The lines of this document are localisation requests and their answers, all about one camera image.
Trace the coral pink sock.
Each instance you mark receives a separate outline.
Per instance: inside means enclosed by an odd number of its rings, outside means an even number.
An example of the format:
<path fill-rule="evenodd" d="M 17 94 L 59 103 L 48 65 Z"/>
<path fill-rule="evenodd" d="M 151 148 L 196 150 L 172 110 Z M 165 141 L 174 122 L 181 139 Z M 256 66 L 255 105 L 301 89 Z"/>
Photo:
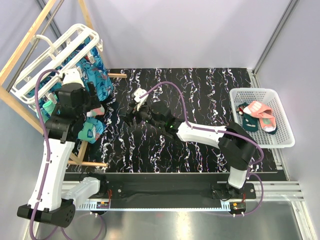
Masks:
<path fill-rule="evenodd" d="M 94 118 L 96 116 L 103 116 L 105 114 L 105 108 L 101 105 L 98 108 L 92 109 L 86 113 L 87 118 Z"/>
<path fill-rule="evenodd" d="M 259 119 L 273 118 L 272 109 L 269 106 L 258 101 L 253 101 L 243 111 L 245 114 L 248 114 L 253 118 L 259 118 Z"/>

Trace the mint green sock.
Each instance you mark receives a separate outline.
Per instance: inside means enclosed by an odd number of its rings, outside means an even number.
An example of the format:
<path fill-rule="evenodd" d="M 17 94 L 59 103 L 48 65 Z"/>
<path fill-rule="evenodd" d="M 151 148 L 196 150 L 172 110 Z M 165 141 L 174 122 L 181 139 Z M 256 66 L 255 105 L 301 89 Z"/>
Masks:
<path fill-rule="evenodd" d="M 94 117 L 88 117 L 83 124 L 82 130 L 78 133 L 77 138 L 94 144 L 104 132 L 106 125 Z"/>
<path fill-rule="evenodd" d="M 44 98 L 40 98 L 38 102 L 41 116 L 43 118 L 43 121 L 46 122 L 51 117 L 51 114 L 54 111 L 56 104 L 53 103 L 51 100 L 45 101 Z"/>

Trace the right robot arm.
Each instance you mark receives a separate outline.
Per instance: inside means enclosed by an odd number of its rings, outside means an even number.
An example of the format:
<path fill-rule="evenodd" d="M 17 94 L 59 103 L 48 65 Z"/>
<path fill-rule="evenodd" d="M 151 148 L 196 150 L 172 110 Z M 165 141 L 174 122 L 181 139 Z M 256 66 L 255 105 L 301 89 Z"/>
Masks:
<path fill-rule="evenodd" d="M 205 126 L 187 124 L 185 120 L 172 115 L 163 103 L 141 107 L 131 103 L 127 111 L 119 117 L 128 125 L 145 122 L 172 140 L 194 142 L 220 150 L 229 167 L 229 177 L 225 187 L 213 189 L 214 196 L 220 200 L 244 198 L 245 182 L 251 159 L 256 151 L 253 139 L 237 123 L 227 126 Z"/>

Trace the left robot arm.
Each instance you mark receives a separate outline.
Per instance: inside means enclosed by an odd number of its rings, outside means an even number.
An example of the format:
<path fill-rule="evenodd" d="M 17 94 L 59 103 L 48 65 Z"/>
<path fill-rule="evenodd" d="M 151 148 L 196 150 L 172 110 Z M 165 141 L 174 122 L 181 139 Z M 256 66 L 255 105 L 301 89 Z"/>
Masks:
<path fill-rule="evenodd" d="M 75 187 L 62 192 L 66 166 L 87 112 L 101 106 L 92 82 L 88 89 L 80 83 L 67 83 L 55 92 L 58 97 L 51 118 L 45 123 L 43 158 L 34 191 L 17 216 L 62 228 L 68 227 L 76 209 L 90 197 L 108 193 L 104 175 L 90 173 Z"/>

